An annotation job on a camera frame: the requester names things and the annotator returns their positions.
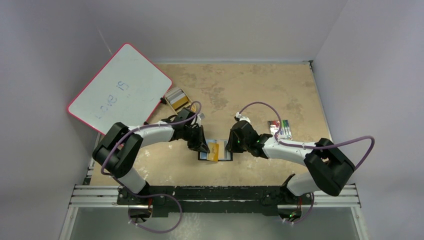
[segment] package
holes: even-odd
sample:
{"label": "package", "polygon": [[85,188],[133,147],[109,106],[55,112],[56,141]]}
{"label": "package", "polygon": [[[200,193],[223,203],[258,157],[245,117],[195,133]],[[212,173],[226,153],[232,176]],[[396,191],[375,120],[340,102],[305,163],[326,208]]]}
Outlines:
{"label": "package", "polygon": [[[280,121],[268,121],[269,130],[272,135],[278,132]],[[281,131],[278,133],[278,139],[292,140],[292,132],[290,131],[289,120],[282,120]]]}
{"label": "package", "polygon": [[199,160],[207,160],[213,162],[232,161],[233,153],[225,149],[228,140],[206,139],[210,153],[199,152]]}

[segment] gray floor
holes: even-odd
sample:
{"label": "gray floor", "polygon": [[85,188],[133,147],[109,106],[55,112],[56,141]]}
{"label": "gray floor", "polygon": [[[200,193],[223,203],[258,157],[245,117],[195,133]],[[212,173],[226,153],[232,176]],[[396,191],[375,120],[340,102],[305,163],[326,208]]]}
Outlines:
{"label": "gray floor", "polygon": [[[178,214],[152,218],[145,224],[165,230]],[[128,224],[126,208],[80,208],[72,240],[357,240],[350,208],[315,208],[303,222],[290,226],[278,217],[261,214],[184,213],[181,224],[165,234],[155,234]]]}

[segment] robotic arm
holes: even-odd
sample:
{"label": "robotic arm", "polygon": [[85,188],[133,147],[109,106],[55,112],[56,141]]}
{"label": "robotic arm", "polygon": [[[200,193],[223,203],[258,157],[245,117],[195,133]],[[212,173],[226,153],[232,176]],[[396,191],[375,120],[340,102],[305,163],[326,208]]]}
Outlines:
{"label": "robotic arm", "polygon": [[[249,118],[236,114],[237,123],[230,130],[226,149],[232,153],[249,152],[255,157],[265,159],[284,159],[306,166],[308,172],[292,174],[281,189],[286,194],[301,196],[305,193],[322,190],[331,196],[338,196],[355,170],[355,165],[338,149],[306,149],[304,147],[285,146],[273,135],[259,135],[250,124]],[[318,142],[295,142],[284,140],[287,144],[324,147],[333,145],[326,138]]]}
{"label": "robotic arm", "polygon": [[[126,139],[122,149],[116,150],[113,153],[112,157],[106,163],[105,169],[120,183],[131,190],[131,192],[139,195],[147,193],[149,184],[133,167],[140,148],[159,142],[171,142],[183,139],[187,141],[187,146],[190,150],[209,153],[199,117],[195,117],[191,122],[172,126],[160,126],[187,120],[194,114],[188,108],[183,108],[178,115],[172,115],[156,123],[159,126],[135,131]],[[115,123],[93,151],[93,159],[100,165],[103,165],[112,148],[131,129],[121,122]]]}

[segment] yellow card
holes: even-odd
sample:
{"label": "yellow card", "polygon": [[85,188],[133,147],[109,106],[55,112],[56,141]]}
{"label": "yellow card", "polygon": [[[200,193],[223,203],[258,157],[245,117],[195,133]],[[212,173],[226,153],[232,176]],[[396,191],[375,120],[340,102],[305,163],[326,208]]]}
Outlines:
{"label": "yellow card", "polygon": [[210,153],[207,154],[206,159],[213,162],[218,162],[218,155],[220,151],[220,146],[218,143],[209,142],[207,144],[209,147]]}

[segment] tan work surface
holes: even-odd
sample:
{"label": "tan work surface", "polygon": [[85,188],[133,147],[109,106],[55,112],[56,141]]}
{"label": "tan work surface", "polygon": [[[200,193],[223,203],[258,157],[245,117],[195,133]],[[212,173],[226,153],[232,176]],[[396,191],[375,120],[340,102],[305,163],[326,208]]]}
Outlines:
{"label": "tan work surface", "polygon": [[[159,64],[174,83],[193,100],[202,103],[207,139],[228,139],[234,115],[245,105],[262,101],[288,119],[294,141],[328,138],[314,78],[306,64]],[[160,104],[149,123],[175,114]],[[277,120],[264,105],[252,105],[243,115],[258,134],[270,133],[268,121]],[[118,185],[100,173],[95,164],[90,185]],[[150,185],[258,186],[281,185],[294,173],[307,169],[282,159],[264,159],[250,153],[234,153],[233,161],[198,160],[198,153],[183,140],[160,142],[138,152],[134,168]]]}

